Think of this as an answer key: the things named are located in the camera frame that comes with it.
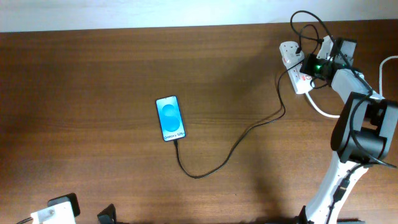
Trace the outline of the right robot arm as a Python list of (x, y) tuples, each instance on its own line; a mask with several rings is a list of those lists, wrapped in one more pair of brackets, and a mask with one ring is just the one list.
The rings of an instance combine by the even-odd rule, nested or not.
[(397, 102), (376, 93), (349, 63), (305, 57), (300, 71), (326, 81), (344, 102), (331, 135), (332, 159), (314, 198), (295, 223), (337, 223), (338, 215), (357, 181), (384, 162), (397, 126)]

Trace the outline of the blue Samsung Galaxy smartphone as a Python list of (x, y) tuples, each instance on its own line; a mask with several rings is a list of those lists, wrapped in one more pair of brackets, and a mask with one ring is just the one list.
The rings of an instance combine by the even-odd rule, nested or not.
[(155, 105), (163, 140), (169, 142), (185, 138), (186, 131), (178, 98), (175, 95), (159, 98)]

